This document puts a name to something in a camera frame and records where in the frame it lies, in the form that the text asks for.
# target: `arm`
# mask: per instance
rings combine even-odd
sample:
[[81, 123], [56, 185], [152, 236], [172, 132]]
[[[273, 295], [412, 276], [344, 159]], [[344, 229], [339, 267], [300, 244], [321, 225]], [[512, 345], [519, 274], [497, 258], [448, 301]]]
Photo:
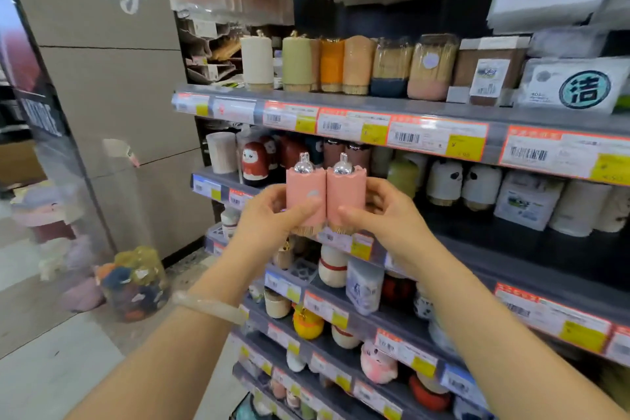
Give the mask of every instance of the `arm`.
[[626, 413], [524, 326], [431, 234], [413, 201], [368, 178], [370, 212], [342, 207], [420, 280], [435, 312], [501, 420], [627, 420]]
[[[238, 306], [249, 283], [321, 200], [280, 213], [285, 185], [250, 200], [238, 229], [218, 261], [191, 293]], [[195, 416], [232, 324], [183, 307], [122, 361], [66, 420], [187, 420]]]

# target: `pink packaging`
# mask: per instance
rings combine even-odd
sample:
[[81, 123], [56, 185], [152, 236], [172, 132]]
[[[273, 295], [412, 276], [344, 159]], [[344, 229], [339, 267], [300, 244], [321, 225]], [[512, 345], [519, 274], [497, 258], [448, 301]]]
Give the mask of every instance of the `pink packaging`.
[[337, 209], [339, 206], [366, 209], [367, 171], [360, 166], [355, 166], [351, 174], [337, 174], [332, 168], [326, 171], [328, 226], [335, 233], [354, 234], [354, 230], [343, 226]]
[[314, 236], [326, 224], [326, 171], [318, 168], [312, 173], [298, 173], [293, 169], [288, 169], [287, 209], [300, 204], [308, 196], [319, 196], [324, 202], [317, 213], [294, 231], [300, 236]]

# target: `hand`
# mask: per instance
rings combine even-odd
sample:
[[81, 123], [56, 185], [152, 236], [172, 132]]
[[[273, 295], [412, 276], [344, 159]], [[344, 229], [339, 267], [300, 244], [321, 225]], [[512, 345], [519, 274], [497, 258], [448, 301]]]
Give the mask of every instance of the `hand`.
[[245, 249], [262, 264], [278, 252], [290, 231], [310, 218], [324, 202], [312, 196], [291, 209], [286, 207], [287, 185], [272, 184], [245, 205], [230, 246]]
[[374, 233], [403, 267], [422, 254], [418, 246], [437, 242], [411, 198], [384, 179], [367, 178], [365, 210], [340, 206], [339, 214], [344, 224]]

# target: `pink plush toy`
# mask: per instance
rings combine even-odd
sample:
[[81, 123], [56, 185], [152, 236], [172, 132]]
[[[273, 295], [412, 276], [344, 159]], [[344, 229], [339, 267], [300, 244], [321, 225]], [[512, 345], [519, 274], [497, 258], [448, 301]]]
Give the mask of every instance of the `pink plush toy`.
[[368, 341], [361, 347], [361, 368], [376, 384], [386, 384], [398, 376], [398, 362]]

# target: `pink toothpick holder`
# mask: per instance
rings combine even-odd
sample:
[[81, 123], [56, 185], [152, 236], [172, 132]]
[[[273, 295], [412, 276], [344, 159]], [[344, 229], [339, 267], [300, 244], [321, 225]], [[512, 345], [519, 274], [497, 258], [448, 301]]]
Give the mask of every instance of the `pink toothpick holder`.
[[352, 166], [348, 155], [342, 153], [340, 161], [326, 173], [326, 212], [328, 226], [339, 234], [354, 234], [349, 226], [344, 226], [339, 216], [339, 206], [366, 209], [367, 171], [360, 166]]
[[326, 171], [315, 169], [309, 153], [300, 153], [300, 161], [287, 170], [287, 209], [309, 196], [319, 196], [324, 202], [314, 215], [293, 230], [294, 234], [307, 237], [317, 235], [326, 225]]

